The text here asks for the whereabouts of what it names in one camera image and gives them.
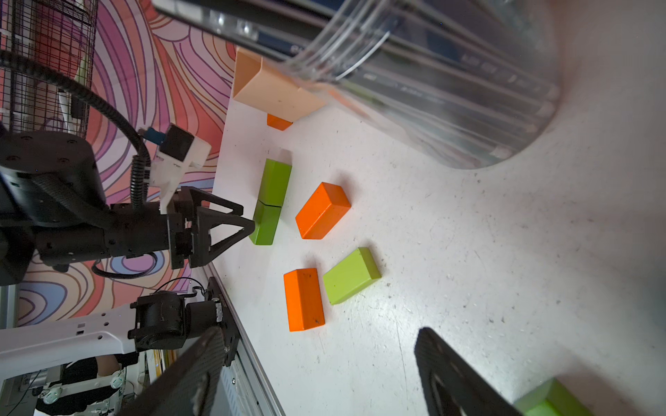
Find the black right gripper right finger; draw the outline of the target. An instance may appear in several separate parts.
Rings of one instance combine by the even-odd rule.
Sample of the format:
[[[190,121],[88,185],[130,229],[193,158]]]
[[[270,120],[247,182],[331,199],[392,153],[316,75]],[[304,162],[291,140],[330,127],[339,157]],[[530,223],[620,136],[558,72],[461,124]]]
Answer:
[[[430,415],[501,416],[520,413],[433,329],[424,327],[419,330],[415,356]]]

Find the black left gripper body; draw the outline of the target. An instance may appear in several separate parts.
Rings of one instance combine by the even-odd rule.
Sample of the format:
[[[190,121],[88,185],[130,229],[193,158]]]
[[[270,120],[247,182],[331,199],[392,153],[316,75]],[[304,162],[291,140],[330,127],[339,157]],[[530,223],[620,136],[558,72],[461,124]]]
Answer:
[[[156,251],[169,251],[171,265],[181,268],[185,261],[195,262],[194,225],[196,215],[191,202],[170,202],[162,214],[157,202],[140,211],[130,204],[114,204],[114,226],[104,232],[104,243],[113,257],[139,257]]]

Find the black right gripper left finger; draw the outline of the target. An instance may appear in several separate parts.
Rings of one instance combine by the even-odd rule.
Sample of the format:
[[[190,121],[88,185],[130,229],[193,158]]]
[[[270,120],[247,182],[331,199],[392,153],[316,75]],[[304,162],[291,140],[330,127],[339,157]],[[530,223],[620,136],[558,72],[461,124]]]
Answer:
[[[226,356],[223,330],[208,329],[119,416],[211,414]]]

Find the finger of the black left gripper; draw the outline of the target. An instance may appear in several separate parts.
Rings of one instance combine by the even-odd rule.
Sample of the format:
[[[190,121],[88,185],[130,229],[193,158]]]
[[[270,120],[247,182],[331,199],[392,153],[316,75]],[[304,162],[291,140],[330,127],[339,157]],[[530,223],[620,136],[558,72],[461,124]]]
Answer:
[[[233,213],[222,213],[199,207],[192,228],[193,251],[189,258],[191,268],[211,263],[255,230],[255,223]]]
[[[221,213],[242,216],[244,207],[230,200],[213,195],[196,187],[182,187],[179,191],[180,207],[189,218],[197,214],[200,207],[218,210]]]

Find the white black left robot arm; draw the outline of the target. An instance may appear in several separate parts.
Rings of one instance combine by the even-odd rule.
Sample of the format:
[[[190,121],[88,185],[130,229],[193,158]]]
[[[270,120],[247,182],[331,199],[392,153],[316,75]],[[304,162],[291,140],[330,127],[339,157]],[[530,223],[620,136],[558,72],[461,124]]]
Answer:
[[[1,134],[1,283],[24,279],[34,255],[54,270],[108,258],[154,257],[168,251],[173,268],[199,268],[249,237],[254,223],[241,205],[180,180],[201,163],[206,142],[171,126],[156,155],[113,106],[81,83],[22,55],[3,50],[4,69],[65,91],[111,121],[135,148],[128,204],[108,205],[92,147],[63,131]],[[217,327],[220,360],[230,366],[240,334],[218,292],[186,303],[158,289],[123,307],[89,317],[7,329],[1,376],[10,379],[92,355],[177,349]]]

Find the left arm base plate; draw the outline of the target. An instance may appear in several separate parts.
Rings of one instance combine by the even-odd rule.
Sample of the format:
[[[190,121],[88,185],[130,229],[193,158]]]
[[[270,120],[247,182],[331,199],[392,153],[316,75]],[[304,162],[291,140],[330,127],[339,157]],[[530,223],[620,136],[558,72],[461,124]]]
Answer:
[[[215,277],[208,277],[206,299],[216,303],[217,321],[224,336],[224,366],[231,367],[238,352],[241,334],[227,293]]]

